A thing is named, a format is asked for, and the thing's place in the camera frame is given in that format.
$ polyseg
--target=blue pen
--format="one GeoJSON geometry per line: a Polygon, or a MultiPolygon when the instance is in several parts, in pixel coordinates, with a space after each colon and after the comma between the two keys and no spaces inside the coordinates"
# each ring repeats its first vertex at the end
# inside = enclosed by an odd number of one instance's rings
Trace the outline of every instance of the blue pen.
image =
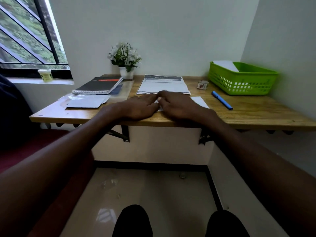
{"type": "Polygon", "coordinates": [[[220,97],[220,95],[219,94],[217,94],[215,91],[212,91],[212,95],[216,98],[216,99],[218,99],[224,106],[226,106],[226,108],[228,109],[228,110],[232,110],[233,108],[230,106],[230,104],[228,104],[222,97],[220,97]]]}

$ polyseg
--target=glossy floor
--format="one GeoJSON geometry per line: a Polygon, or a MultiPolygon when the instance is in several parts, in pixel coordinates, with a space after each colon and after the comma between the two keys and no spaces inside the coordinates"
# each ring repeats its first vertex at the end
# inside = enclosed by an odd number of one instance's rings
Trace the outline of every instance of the glossy floor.
{"type": "Polygon", "coordinates": [[[121,211],[139,204],[154,236],[204,236],[215,202],[203,172],[97,168],[61,237],[112,236],[121,211]]]}

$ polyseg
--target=potted plant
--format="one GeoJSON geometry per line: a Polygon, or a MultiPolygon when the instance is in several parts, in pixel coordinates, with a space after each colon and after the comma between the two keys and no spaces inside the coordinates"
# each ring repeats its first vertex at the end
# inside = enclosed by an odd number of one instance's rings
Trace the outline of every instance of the potted plant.
{"type": "Polygon", "coordinates": [[[134,67],[137,67],[136,64],[142,59],[129,43],[124,42],[112,46],[107,57],[113,65],[119,66],[121,77],[130,80],[134,77],[134,67]]]}

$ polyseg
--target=wooden tabletop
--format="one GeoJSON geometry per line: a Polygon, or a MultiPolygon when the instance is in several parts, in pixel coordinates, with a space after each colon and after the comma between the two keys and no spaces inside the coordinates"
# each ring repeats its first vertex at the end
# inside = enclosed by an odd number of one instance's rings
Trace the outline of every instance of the wooden tabletop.
{"type": "MultiPolygon", "coordinates": [[[[144,76],[134,76],[134,84],[129,97],[136,94],[144,76]]],[[[290,108],[276,102],[268,96],[229,96],[214,84],[207,90],[197,89],[198,81],[206,77],[183,77],[191,96],[201,96],[205,103],[216,111],[219,117],[233,128],[253,130],[316,131],[316,122],[290,108]],[[234,109],[229,111],[215,99],[211,92],[215,90],[234,109]]],[[[32,122],[83,124],[91,119],[99,109],[73,109],[63,107],[65,99],[60,99],[30,116],[32,122]]],[[[179,123],[166,118],[163,111],[141,121],[123,121],[120,125],[157,126],[157,127],[198,127],[194,123],[179,123]]]]}

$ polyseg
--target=person's right hand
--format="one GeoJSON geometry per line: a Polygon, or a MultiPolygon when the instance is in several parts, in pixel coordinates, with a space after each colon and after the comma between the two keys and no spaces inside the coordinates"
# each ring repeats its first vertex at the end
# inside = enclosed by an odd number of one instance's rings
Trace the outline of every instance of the person's right hand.
{"type": "Polygon", "coordinates": [[[199,122],[203,115],[215,115],[216,112],[195,103],[190,96],[180,92],[159,91],[158,102],[164,113],[170,118],[188,119],[199,122]]]}

